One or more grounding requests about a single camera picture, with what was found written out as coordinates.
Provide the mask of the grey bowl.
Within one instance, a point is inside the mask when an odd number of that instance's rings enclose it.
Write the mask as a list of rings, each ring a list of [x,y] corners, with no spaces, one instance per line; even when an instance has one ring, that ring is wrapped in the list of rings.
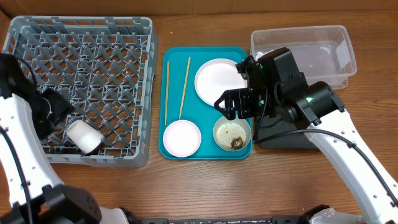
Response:
[[[226,151],[243,150],[252,138],[252,128],[245,119],[221,117],[214,125],[213,138]]]

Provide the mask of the white paper cup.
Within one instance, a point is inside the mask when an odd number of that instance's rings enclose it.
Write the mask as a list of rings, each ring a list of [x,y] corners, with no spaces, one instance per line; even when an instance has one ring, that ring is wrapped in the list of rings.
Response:
[[[90,154],[97,149],[103,139],[103,135],[99,131],[82,120],[76,120],[69,125],[67,136],[85,154]]]

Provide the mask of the white tissue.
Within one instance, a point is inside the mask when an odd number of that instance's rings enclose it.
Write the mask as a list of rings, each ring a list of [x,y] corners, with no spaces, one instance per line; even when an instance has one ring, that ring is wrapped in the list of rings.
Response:
[[[256,59],[256,60],[259,60],[262,56],[264,56],[264,55],[266,55],[266,54],[268,54],[268,53],[270,53],[270,52],[272,52],[272,50],[263,50],[263,51],[257,51],[255,54],[254,54],[254,58]]]

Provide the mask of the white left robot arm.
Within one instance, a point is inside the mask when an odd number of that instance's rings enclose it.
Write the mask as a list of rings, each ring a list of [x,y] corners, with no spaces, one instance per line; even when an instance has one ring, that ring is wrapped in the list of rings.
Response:
[[[39,91],[22,61],[1,54],[1,165],[12,207],[1,223],[104,223],[92,194],[65,185],[40,142],[74,107],[51,88]]]

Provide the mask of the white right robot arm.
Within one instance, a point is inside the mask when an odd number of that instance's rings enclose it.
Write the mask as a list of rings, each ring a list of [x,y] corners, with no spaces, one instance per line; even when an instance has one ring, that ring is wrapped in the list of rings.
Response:
[[[344,103],[330,85],[309,85],[288,48],[236,65],[246,88],[226,90],[214,107],[226,119],[281,116],[331,162],[356,199],[360,215],[319,205],[297,223],[396,223],[397,182],[357,132]]]

